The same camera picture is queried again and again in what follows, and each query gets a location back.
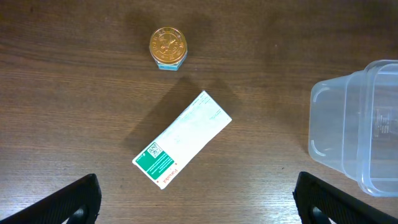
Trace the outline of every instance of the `qr code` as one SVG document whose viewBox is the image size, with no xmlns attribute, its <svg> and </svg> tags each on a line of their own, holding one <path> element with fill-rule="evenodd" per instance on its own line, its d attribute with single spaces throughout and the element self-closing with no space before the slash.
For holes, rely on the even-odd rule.
<svg viewBox="0 0 398 224">
<path fill-rule="evenodd" d="M 156 158 L 163 150 L 156 144 L 153 143 L 147 150 L 151 156 Z"/>
</svg>

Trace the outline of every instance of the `black object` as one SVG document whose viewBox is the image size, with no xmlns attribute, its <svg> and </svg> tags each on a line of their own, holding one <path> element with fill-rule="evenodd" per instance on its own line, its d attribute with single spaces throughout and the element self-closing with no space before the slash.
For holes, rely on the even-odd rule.
<svg viewBox="0 0 398 224">
<path fill-rule="evenodd" d="M 0 221 L 0 224 L 94 224 L 101 205 L 95 174 L 88 174 L 41 201 Z"/>
<path fill-rule="evenodd" d="M 303 224 L 398 223 L 395 219 L 307 172 L 298 175 L 293 192 Z"/>
</svg>

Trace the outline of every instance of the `gold lid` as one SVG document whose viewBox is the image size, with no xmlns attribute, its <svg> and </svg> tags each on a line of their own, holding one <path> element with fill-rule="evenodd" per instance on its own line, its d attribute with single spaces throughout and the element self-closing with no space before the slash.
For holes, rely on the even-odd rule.
<svg viewBox="0 0 398 224">
<path fill-rule="evenodd" d="M 179 30 L 163 27 L 150 37 L 149 49 L 155 60 L 171 65 L 183 58 L 187 51 L 187 41 Z"/>
</svg>

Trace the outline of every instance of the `tin can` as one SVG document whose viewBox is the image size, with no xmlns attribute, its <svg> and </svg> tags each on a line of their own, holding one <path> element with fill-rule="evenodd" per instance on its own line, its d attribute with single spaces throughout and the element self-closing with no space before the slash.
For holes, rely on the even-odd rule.
<svg viewBox="0 0 398 224">
<path fill-rule="evenodd" d="M 177 71 L 187 57 L 187 41 L 178 29 L 163 27 L 150 37 L 149 51 L 159 69 Z"/>
</svg>

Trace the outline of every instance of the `white box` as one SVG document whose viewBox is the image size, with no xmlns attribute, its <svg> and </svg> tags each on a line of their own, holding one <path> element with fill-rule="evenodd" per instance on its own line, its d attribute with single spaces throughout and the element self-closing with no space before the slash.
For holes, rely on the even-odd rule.
<svg viewBox="0 0 398 224">
<path fill-rule="evenodd" d="M 132 163 L 160 189 L 164 189 L 231 121 L 231 117 L 211 96 L 202 91 L 162 134 L 132 160 Z"/>
</svg>

